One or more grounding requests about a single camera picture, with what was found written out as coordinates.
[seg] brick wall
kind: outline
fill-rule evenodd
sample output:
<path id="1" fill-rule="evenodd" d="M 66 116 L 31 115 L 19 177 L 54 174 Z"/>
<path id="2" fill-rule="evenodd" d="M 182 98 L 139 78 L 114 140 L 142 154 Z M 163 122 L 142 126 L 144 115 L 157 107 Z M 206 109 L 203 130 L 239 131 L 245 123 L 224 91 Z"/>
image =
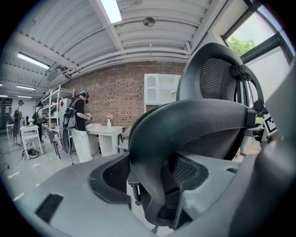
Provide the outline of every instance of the brick wall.
<path id="1" fill-rule="evenodd" d="M 63 87 L 90 94 L 85 113 L 92 114 L 92 122 L 106 125 L 106 115 L 112 114 L 112 125 L 131 126 L 144 113 L 144 74 L 180 75 L 184 66 L 173 62 L 126 63 L 96 70 Z"/>

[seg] vase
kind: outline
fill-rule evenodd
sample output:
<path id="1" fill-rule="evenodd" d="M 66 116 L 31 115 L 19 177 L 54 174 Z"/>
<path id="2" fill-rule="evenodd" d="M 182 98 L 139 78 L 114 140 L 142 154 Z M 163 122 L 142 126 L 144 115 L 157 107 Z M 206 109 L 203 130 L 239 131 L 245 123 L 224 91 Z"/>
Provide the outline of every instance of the vase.
<path id="1" fill-rule="evenodd" d="M 108 119 L 107 127 L 110 128 L 112 126 L 110 119 Z"/>

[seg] tree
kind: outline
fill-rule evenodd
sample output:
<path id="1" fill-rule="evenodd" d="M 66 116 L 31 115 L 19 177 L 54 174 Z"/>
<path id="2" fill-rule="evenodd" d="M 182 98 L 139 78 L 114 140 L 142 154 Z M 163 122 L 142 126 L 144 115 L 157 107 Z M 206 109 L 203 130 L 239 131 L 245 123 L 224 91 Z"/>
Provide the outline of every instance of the tree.
<path id="1" fill-rule="evenodd" d="M 236 52 L 239 56 L 242 56 L 243 54 L 247 53 L 249 50 L 255 47 L 255 42 L 253 39 L 250 39 L 248 41 L 242 41 L 234 36 L 231 37 L 229 41 L 230 47 Z"/>

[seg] ceiling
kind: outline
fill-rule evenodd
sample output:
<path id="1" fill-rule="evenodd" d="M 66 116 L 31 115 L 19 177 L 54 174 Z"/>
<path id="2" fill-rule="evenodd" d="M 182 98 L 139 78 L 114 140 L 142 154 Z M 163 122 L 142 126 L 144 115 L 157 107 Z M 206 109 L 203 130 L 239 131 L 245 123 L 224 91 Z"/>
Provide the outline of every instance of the ceiling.
<path id="1" fill-rule="evenodd" d="M 100 0 L 40 1 L 2 52 L 0 94 L 40 98 L 69 78 L 114 64 L 187 62 L 225 2 L 117 0 L 123 20 L 111 24 Z M 155 25 L 144 26 L 145 17 L 154 18 Z M 18 52 L 50 69 L 17 58 Z M 16 88 L 17 84 L 36 91 Z"/>

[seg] fluorescent light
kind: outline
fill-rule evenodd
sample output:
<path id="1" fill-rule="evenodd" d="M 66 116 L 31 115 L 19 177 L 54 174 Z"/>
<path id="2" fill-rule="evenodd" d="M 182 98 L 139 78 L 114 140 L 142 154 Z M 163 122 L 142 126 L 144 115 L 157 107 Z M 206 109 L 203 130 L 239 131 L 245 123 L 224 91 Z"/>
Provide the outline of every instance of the fluorescent light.
<path id="1" fill-rule="evenodd" d="M 111 23 L 121 21 L 121 14 L 116 0 L 101 0 Z"/>
<path id="2" fill-rule="evenodd" d="M 17 86 L 17 88 L 22 88 L 22 89 L 27 89 L 27 90 L 32 90 L 35 91 L 35 88 L 31 88 L 31 87 L 23 87 L 23 86 Z"/>
<path id="3" fill-rule="evenodd" d="M 19 98 L 28 98 L 28 99 L 31 99 L 32 97 L 31 96 L 24 96 L 24 95 L 18 95 Z"/>
<path id="4" fill-rule="evenodd" d="M 47 65 L 47 64 L 45 64 L 45 63 L 43 63 L 43 62 L 41 62 L 41 61 L 39 61 L 39 60 L 37 60 L 35 58 L 32 58 L 32 57 L 30 57 L 30 56 L 28 56 L 26 54 L 18 52 L 18 58 L 24 59 L 27 62 L 31 62 L 31 63 L 33 63 L 33 64 L 35 64 L 35 65 L 37 65 L 39 67 L 42 67 L 44 69 L 49 69 L 49 65 Z"/>

